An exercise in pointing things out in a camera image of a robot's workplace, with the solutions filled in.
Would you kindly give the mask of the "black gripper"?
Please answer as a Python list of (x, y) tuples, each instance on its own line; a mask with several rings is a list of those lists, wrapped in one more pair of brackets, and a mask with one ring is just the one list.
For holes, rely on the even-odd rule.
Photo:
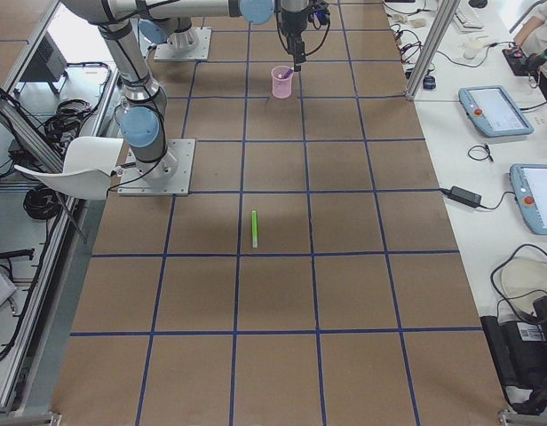
[(300, 72), (305, 63), (305, 42), (299, 31), (288, 31), (286, 34), (288, 53), (293, 56), (293, 71)]

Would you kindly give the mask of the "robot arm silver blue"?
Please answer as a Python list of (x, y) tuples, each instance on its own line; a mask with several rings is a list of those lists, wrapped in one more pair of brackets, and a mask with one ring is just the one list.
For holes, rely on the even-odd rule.
[(130, 23), (131, 18), (151, 20), (166, 36), (188, 30), (193, 17), (240, 17), (258, 24), (281, 13), (279, 29), (288, 42), (294, 69), (305, 62), (302, 32), (313, 11), (312, 1), (65, 1), (76, 16), (96, 26), (123, 79), (123, 95), (130, 107), (153, 109), (163, 121), (167, 103), (164, 90), (153, 78)]
[(150, 43), (168, 44), (175, 51), (191, 51), (199, 43), (189, 18), (140, 19), (139, 31)]

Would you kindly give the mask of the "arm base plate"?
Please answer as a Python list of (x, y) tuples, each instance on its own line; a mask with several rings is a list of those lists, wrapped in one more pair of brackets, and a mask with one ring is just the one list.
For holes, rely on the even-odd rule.
[(155, 61), (190, 62), (205, 61), (209, 57), (211, 28), (189, 28), (175, 32), (166, 43), (159, 44), (155, 50)]
[(170, 138), (167, 153), (153, 170), (153, 165), (138, 162), (129, 148), (127, 162), (133, 167), (124, 170), (116, 188), (121, 196), (187, 196), (190, 189), (195, 153), (194, 138)]

